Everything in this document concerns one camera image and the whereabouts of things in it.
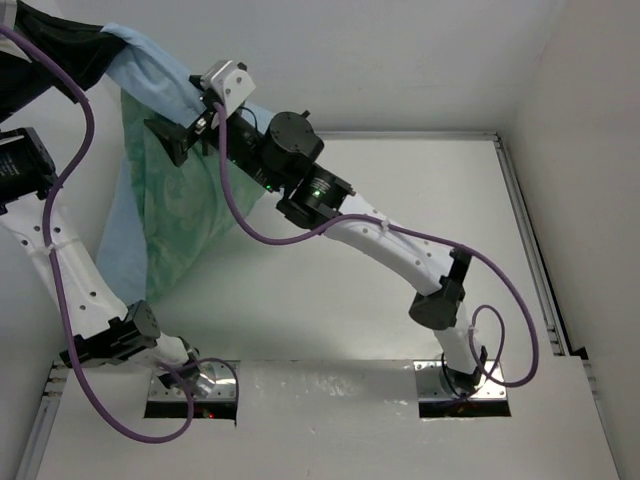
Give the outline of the light blue pillowcase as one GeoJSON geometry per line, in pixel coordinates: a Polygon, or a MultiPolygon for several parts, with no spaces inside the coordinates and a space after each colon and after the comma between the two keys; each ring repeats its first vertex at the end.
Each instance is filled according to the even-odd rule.
{"type": "Polygon", "coordinates": [[[188,69],[145,35],[116,23],[125,43],[106,70],[120,89],[124,158],[96,264],[124,303],[156,302],[236,224],[224,200],[219,154],[194,146],[175,166],[147,119],[188,126],[204,110],[188,69]]]}

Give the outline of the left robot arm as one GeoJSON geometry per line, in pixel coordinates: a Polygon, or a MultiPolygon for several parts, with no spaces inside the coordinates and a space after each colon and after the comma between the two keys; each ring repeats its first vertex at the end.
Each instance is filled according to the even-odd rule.
{"type": "MultiPolygon", "coordinates": [[[[1,117],[8,119],[50,89],[79,104],[86,131],[72,158],[77,167],[95,134],[87,90],[121,71],[128,44],[106,26],[64,20],[24,1],[1,15],[1,117]]],[[[62,316],[70,341],[61,357],[71,368],[133,361],[167,388],[192,391],[200,374],[180,337],[161,332],[144,300],[125,304],[108,287],[71,224],[58,172],[32,127],[1,134],[1,224],[21,243],[62,316]]]]}

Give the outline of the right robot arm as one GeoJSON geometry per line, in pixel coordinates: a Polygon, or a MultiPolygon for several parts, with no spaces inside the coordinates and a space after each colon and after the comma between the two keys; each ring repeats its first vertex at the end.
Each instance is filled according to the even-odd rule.
{"type": "Polygon", "coordinates": [[[431,330],[442,348],[442,376],[449,390],[460,399],[475,394],[487,351],[471,338],[463,305],[471,254],[403,230],[350,183],[320,166],[317,159],[324,142],[307,112],[279,112],[258,130],[242,117],[243,104],[227,105],[211,88],[202,88],[200,99],[205,109],[188,127],[164,118],[144,122],[171,161],[183,165],[195,144],[216,148],[224,199],[240,228],[255,240],[285,246],[323,235],[402,277],[415,290],[410,318],[431,330]],[[277,210],[301,229],[301,235],[275,239],[254,230],[231,192],[229,165],[265,191],[280,194],[277,210]]]}

